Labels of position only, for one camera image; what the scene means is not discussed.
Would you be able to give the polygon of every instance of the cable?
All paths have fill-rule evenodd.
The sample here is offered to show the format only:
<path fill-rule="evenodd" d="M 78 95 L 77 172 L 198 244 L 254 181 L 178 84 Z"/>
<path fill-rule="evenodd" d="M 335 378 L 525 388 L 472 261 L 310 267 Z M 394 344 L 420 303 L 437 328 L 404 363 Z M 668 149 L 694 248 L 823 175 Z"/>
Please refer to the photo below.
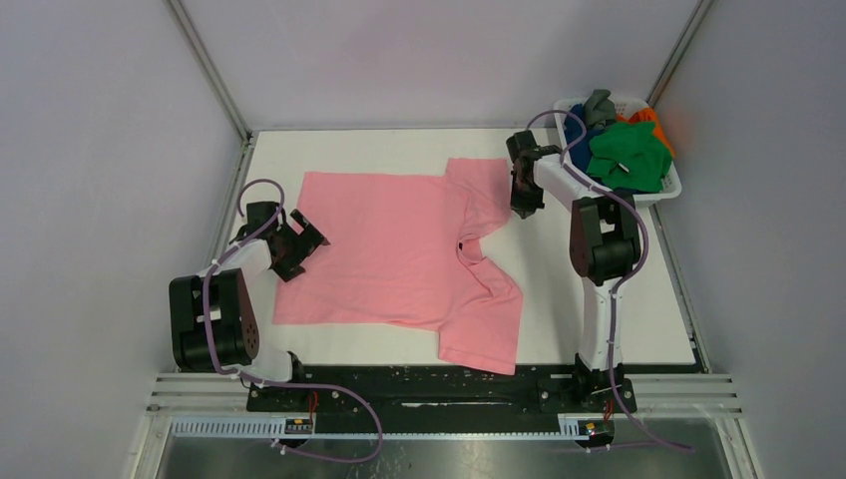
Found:
<path fill-rule="evenodd" d="M 211 320 L 212 316 L 211 316 L 211 313 L 210 313 L 210 311 L 212 310 L 211 301 L 210 301 L 210 285 L 212 283 L 212 276 L 214 276 L 214 273 L 220 268 L 220 266 L 222 264 L 225 264 L 226 261 L 233 254 L 235 254 L 239 249 L 241 249 L 242 247 L 244 247 L 245 245 L 247 245 L 251 241 L 255 240 L 258 237 L 258 235 L 261 235 L 261 233 L 263 233 L 265 230 L 270 228 L 270 225 L 272 225 L 273 222 L 276 221 L 276 219 L 279 217 L 279 215 L 283 214 L 282 205 L 284 205 L 284 203 L 285 203 L 285 191 L 282 189 L 282 186 L 279 183 L 277 183 L 273 180 L 268 180 L 268 179 L 264 179 L 264 178 L 258 179 L 258 180 L 253 180 L 253 181 L 247 183 L 246 185 L 244 185 L 243 188 L 240 190 L 240 192 L 238 193 L 238 196 L 237 196 L 237 211 L 238 211 L 238 214 L 243 217 L 243 210 L 240 207 L 240 201 L 241 201 L 241 198 L 243 197 L 243 193 L 249 187 L 256 185 L 256 184 L 259 184 L 259 183 L 267 183 L 269 185 L 273 185 L 273 186 L 276 187 L 277 190 L 279 190 L 279 206 L 276 209 L 275 215 L 270 217 L 270 219 L 267 220 L 267 222 L 264 223 L 264 225 L 262 225 L 261 228 L 259 228 L 258 230 L 253 232 L 251 235 L 247 236 L 246 238 L 244 238 L 240 242 L 237 242 L 234 246 L 232 246 L 229 249 L 227 249 L 226 251 L 224 251 L 223 254 L 220 255 L 219 259 L 217 259 L 217 260 L 215 260 L 211 263 L 211 267 L 209 268 L 209 271 L 207 271 L 206 276 L 203 278 L 203 326 L 206 329 L 206 342 L 209 345 L 209 354 L 211 356 L 211 364 L 214 366 L 214 371 L 216 371 L 218 374 L 235 375 L 238 378 L 246 379 L 249 382 L 255 383 L 259 387 L 270 386 L 270 387 L 280 387 L 280 388 L 286 388 L 286 389 L 324 389 L 324 390 L 328 390 L 328 391 L 338 391 L 338 392 L 342 392 L 342 393 L 352 397 L 356 401 L 360 402 L 361 405 L 364 406 L 364 409 L 366 409 L 367 412 L 370 413 L 370 416 L 373 418 L 373 422 L 376 424 L 376 433 L 377 433 L 376 447 L 373 449 L 373 452 L 371 452 L 367 456 L 355 458 L 355 459 L 345 459 L 345 458 L 341 458 L 341 457 L 326 456 L 326 455 L 323 455 L 323 454 L 315 454 L 315 453 L 312 453 L 312 452 L 300 451 L 299 449 L 289 449 L 289 448 L 286 448 L 285 446 L 281 446 L 281 448 L 282 448 L 282 453 L 285 453 L 286 451 L 290 451 L 291 453 L 297 454 L 297 455 L 300 455 L 300 456 L 310 457 L 312 459 L 320 459 L 320 460 L 329 461 L 329 462 L 337 462 L 337 463 L 341 463 L 341 464 L 359 464 L 359 463 L 362 463 L 362 462 L 367 462 L 370 459 L 373 459 L 374 457 L 379 455 L 379 452 L 381 452 L 382 445 L 384 443 L 384 433 L 382 432 L 382 422 L 379 420 L 379 416 L 376 414 L 376 411 L 373 410 L 373 407 L 371 407 L 370 404 L 368 404 L 367 401 L 364 400 L 363 397 L 359 396 L 355 392 L 353 392 L 353 391 L 351 391 L 351 390 L 349 390 L 349 389 L 347 389 L 343 386 L 337 386 L 337 385 L 333 385 L 333 384 L 310 384 L 310 383 L 300 384 L 300 383 L 288 383 L 288 382 L 281 382 L 281 381 L 270 381 L 270 380 L 262 379 L 262 378 L 257 377 L 257 376 L 253 376 L 252 374 L 249 374 L 249 373 L 244 372 L 244 371 L 239 371 L 237 369 L 223 369 L 220 366 L 220 360 L 217 357 L 217 349 L 214 347 L 214 333 L 212 332 L 212 320 Z"/>
<path fill-rule="evenodd" d="M 612 364 L 614 364 L 614 341 L 615 341 L 616 336 L 617 336 L 618 291 L 620 291 L 620 288 L 623 286 L 623 284 L 625 284 L 627 281 L 632 279 L 635 276 L 635 274 L 640 272 L 640 270 L 643 269 L 643 265 L 646 263 L 646 257 L 649 255 L 649 233 L 648 233 L 648 230 L 646 229 L 646 223 L 643 222 L 643 218 L 640 217 L 640 214 L 637 212 L 635 207 L 630 205 L 629 202 L 624 201 L 622 198 L 618 197 L 617 195 L 612 193 L 610 190 L 605 189 L 605 188 L 601 188 L 598 185 L 594 184 L 593 182 L 586 180 L 584 177 L 579 175 L 576 172 L 576 170 L 574 170 L 573 167 L 570 166 L 570 164 L 565 163 L 564 153 L 566 153 L 573 145 L 580 142 L 588 134 L 588 129 L 586 128 L 585 122 L 583 122 L 582 119 L 580 119 L 578 116 L 576 116 L 573 113 L 570 113 L 566 110 L 547 110 L 546 112 L 542 112 L 542 113 L 536 115 L 535 118 L 533 118 L 529 122 L 529 125 L 527 125 L 526 130 L 529 130 L 529 128 L 532 126 L 533 123 L 535 123 L 536 120 L 538 120 L 539 118 L 541 118 L 545 115 L 549 115 L 551 113 L 567 115 L 568 117 L 576 120 L 577 123 L 579 124 L 579 126 L 582 127 L 582 134 L 579 135 L 578 138 L 576 138 L 575 140 L 573 140 L 572 142 L 567 144 L 567 146 L 564 148 L 564 151 L 561 153 L 561 166 L 562 166 L 562 168 L 564 168 L 564 170 L 566 170 L 567 173 L 570 174 L 570 176 L 573 177 L 574 180 L 576 180 L 577 182 L 582 184 L 582 186 L 586 187 L 588 190 L 597 192 L 600 195 L 615 201 L 621 207 L 625 208 L 629 213 L 631 213 L 632 216 L 634 216 L 634 219 L 637 221 L 637 228 L 640 230 L 640 237 L 643 238 L 643 248 L 642 248 L 642 252 L 640 254 L 640 259 L 637 260 L 637 263 L 634 265 L 634 267 L 629 272 L 629 274 L 626 274 L 625 276 L 623 276 L 623 278 L 621 278 L 619 281 L 617 281 L 615 283 L 615 285 L 612 286 L 612 288 L 611 288 L 611 333 L 609 334 L 609 353 L 608 353 L 608 367 L 609 367 L 609 379 L 611 380 L 611 392 L 614 395 L 614 399 L 617 401 L 617 404 L 620 407 L 620 410 L 623 412 L 623 414 L 625 414 L 626 417 L 629 419 L 629 421 L 631 421 L 632 424 L 634 424 L 634 426 L 637 427 L 637 429 L 640 429 L 640 431 L 642 431 L 643 434 L 648 436 L 655 444 L 664 446 L 664 447 L 666 447 L 668 449 L 672 449 L 674 451 L 683 452 L 685 454 L 691 454 L 691 453 L 695 452 L 695 449 L 693 447 L 688 446 L 686 444 L 681 444 L 679 442 L 668 441 L 666 439 L 663 439 L 661 437 L 656 436 L 651 431 L 649 431 L 649 428 L 647 428 L 646 425 L 642 423 L 642 421 L 640 421 L 639 419 L 637 419 L 636 417 L 634 417 L 632 415 L 632 413 L 629 411 L 629 409 L 626 408 L 626 405 L 623 404 L 623 399 L 620 398 L 620 392 L 618 391 L 617 381 L 614 378 L 614 369 L 612 368 Z M 629 445 L 619 444 L 619 445 L 616 445 L 616 446 L 611 446 L 611 449 L 619 449 L 619 448 L 623 448 L 624 446 L 625 447 L 635 447 L 635 444 L 637 444 L 637 447 L 643 446 L 643 443 L 630 443 Z"/>

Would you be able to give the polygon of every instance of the pink t-shirt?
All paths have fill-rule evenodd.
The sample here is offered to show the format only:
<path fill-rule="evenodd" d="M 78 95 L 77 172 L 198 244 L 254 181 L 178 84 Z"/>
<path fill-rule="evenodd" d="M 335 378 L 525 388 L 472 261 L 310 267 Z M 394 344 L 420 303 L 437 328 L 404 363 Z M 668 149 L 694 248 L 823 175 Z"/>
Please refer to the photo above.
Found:
<path fill-rule="evenodd" d="M 523 295 L 479 239 L 504 225 L 506 160 L 443 177 L 307 173 L 297 207 L 331 241 L 280 282 L 277 324 L 378 322 L 438 331 L 438 357 L 514 374 Z"/>

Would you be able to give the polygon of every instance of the gray wall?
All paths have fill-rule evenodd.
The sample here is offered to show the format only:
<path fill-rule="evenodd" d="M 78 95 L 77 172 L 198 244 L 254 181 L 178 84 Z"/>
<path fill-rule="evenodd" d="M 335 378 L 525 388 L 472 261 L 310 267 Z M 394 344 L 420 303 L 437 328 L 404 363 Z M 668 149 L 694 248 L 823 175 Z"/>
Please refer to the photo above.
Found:
<path fill-rule="evenodd" d="M 0 477 L 118 477 L 238 140 L 161 1 L 4 2 L 0 65 Z"/>
<path fill-rule="evenodd" d="M 525 125 L 645 97 L 696 0 L 186 0 L 254 129 Z"/>
<path fill-rule="evenodd" d="M 661 206 L 766 477 L 842 477 L 846 2 L 718 1 L 658 112 Z"/>

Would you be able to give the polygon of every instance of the dark green cloth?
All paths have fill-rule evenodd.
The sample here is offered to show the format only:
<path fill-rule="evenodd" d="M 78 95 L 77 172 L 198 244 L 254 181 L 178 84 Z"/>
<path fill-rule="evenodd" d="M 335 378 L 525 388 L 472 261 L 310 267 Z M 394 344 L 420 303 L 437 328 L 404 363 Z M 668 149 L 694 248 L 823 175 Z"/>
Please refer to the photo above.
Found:
<path fill-rule="evenodd" d="M 652 134 L 654 122 L 615 123 L 590 142 L 588 175 L 612 190 L 658 193 L 672 163 L 666 146 Z"/>
<path fill-rule="evenodd" d="M 608 90 L 594 90 L 585 100 L 585 125 L 588 130 L 602 130 L 617 122 L 617 109 L 609 100 Z"/>

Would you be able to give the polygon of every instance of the white laundry basket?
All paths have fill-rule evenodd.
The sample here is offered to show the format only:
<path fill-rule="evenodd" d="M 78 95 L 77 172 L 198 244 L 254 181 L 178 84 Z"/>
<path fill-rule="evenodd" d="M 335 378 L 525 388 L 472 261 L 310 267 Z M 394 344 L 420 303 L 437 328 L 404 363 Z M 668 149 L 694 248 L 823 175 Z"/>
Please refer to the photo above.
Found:
<path fill-rule="evenodd" d="M 555 109 L 566 110 L 569 112 L 574 105 L 578 105 L 579 103 L 583 104 L 587 100 L 587 97 L 565 98 L 555 103 Z M 614 95 L 611 95 L 609 97 L 609 100 L 614 102 L 614 106 L 617 109 L 617 113 L 619 115 L 623 115 L 626 118 L 648 107 L 645 101 L 638 98 L 616 97 Z M 555 119 L 556 128 L 558 129 L 558 138 L 559 140 L 561 140 L 561 146 L 563 147 L 567 144 L 567 139 L 564 136 L 565 115 L 555 114 Z M 564 155 L 564 161 L 570 163 L 571 165 L 573 164 L 570 159 L 570 153 Z M 573 167 L 573 169 L 576 170 L 579 175 L 582 175 L 582 177 L 588 180 L 589 182 L 595 185 L 600 185 L 591 178 L 589 178 L 587 175 L 583 174 L 576 167 Z M 681 180 L 678 179 L 678 172 L 675 170 L 675 162 L 670 164 L 669 172 L 667 172 L 666 176 L 661 179 L 661 183 L 663 184 L 663 189 L 660 191 L 660 193 L 634 195 L 634 204 L 638 207 L 649 207 L 660 200 L 675 198 L 681 193 Z"/>

